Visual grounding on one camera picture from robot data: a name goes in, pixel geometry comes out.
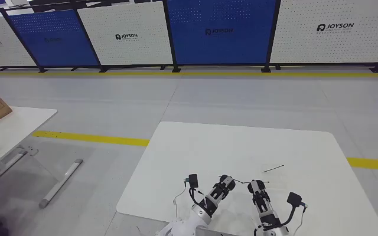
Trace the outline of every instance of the yellow stripe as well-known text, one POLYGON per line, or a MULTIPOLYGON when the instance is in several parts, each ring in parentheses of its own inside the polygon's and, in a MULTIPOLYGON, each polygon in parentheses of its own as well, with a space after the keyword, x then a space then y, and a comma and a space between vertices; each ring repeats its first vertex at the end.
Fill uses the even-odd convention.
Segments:
POLYGON ((375 73, 248 73, 248 72, 46 72, 46 73, 5 73, 0 76, 265 76, 265 77, 378 77, 375 73))
POLYGON ((110 137, 99 135, 83 135, 80 133, 62 133, 51 131, 36 131, 33 133, 35 137, 51 137, 54 139, 69 139, 85 142, 97 142, 97 143, 113 143, 121 145, 142 146, 147 147, 149 140, 146 139, 131 139, 128 137, 110 137))
MULTIPOLYGON (((35 137, 50 137, 53 139, 69 139, 85 142, 113 143, 120 145, 142 146, 147 147, 149 140, 131 139, 129 137, 111 137, 99 135, 84 135, 80 133, 62 133, 51 131, 36 131, 35 137)), ((378 169, 378 159, 347 158, 350 166, 358 168, 378 169)))
POLYGON ((347 158, 352 167, 378 169, 378 159, 347 158))

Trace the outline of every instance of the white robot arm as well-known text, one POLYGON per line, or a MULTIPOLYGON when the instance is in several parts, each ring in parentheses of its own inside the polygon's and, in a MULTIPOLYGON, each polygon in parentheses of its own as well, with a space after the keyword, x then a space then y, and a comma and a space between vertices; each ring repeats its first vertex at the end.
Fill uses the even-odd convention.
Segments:
POLYGON ((194 202, 189 219, 171 221, 156 236, 195 236, 195 229, 198 227, 207 228, 219 202, 235 187, 233 178, 223 175, 219 182, 213 186, 210 193, 198 203, 194 199, 194 191, 198 188, 197 175, 189 175, 186 181, 190 184, 189 194, 194 202))
MULTIPOLYGON (((263 235, 264 236, 284 236, 290 235, 289 229, 286 227, 295 212, 295 209, 300 205, 304 207, 303 213, 307 209, 308 205, 302 202, 302 197, 298 194, 290 192, 287 202, 292 205, 290 216, 287 221, 281 223, 277 213, 273 210, 271 205, 271 199, 265 190, 265 184, 262 181, 253 180, 248 184, 248 190, 253 195, 252 201, 256 206, 259 218, 261 220, 263 235)), ((258 228, 255 229, 254 236, 256 236, 258 228)))

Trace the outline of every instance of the table leg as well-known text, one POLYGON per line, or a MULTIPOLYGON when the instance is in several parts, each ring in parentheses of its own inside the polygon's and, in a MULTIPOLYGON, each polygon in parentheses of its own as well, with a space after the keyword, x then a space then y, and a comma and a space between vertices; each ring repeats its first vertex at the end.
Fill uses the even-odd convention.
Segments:
POLYGON ((17 155, 15 155, 9 162, 7 162, 6 164, 0 163, 0 176, 5 172, 7 171, 14 163, 16 163, 21 157, 25 156, 26 153, 28 153, 27 151, 25 150, 20 150, 17 155))
POLYGON ((69 177, 73 174, 76 168, 83 162, 82 159, 76 159, 75 162, 69 167, 68 171, 64 175, 64 179, 62 181, 57 182, 54 187, 48 192, 48 194, 42 199, 39 206, 40 208, 45 208, 51 199, 55 196, 55 194, 59 191, 59 189, 66 183, 69 177))

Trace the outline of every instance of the perforated panel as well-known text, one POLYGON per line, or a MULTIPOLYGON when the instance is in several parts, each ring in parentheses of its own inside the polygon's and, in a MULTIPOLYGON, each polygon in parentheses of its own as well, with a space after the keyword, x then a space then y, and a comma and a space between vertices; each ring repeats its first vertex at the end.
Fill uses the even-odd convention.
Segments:
POLYGON ((170 0, 177 63, 264 63, 275 0, 170 0))
POLYGON ((97 65, 73 10, 9 17, 41 66, 97 65))
POLYGON ((103 65, 171 64, 162 2, 79 10, 103 65))
POLYGON ((3 17, 0 17, 0 66, 35 66, 3 17))
POLYGON ((282 0, 271 63, 376 61, 377 0, 282 0))

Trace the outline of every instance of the white table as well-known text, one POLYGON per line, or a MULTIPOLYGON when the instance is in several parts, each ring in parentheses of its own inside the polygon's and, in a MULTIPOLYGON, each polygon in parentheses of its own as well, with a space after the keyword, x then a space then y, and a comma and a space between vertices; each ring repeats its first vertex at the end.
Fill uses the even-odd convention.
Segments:
MULTIPOLYGON (((27 154, 25 149, 15 155, 9 162, 2 163, 1 160, 10 154, 26 137, 36 131, 45 122, 50 120, 58 111, 54 109, 39 109, 30 107, 11 107, 12 113, 0 119, 0 175, 8 170, 21 157, 27 154)), ((57 191, 68 180, 83 160, 77 159, 61 180, 41 201, 40 207, 45 208, 57 191)))
MULTIPOLYGON (((309 205, 297 235, 376 235, 378 217, 349 166, 334 136, 327 132, 265 129, 162 122, 123 192, 117 211, 122 214, 172 221, 173 198, 183 189, 183 179, 198 174, 207 194, 218 175, 241 181, 270 181, 267 192, 281 222, 291 205, 290 191, 309 205), (262 173, 274 166, 275 171, 262 173)), ((185 219, 193 204, 186 191, 177 199, 179 216, 185 219)), ((288 224, 291 233, 299 225, 302 209, 288 224)), ((247 186, 236 183, 221 201, 210 230, 234 235, 253 235, 260 224, 247 186)))

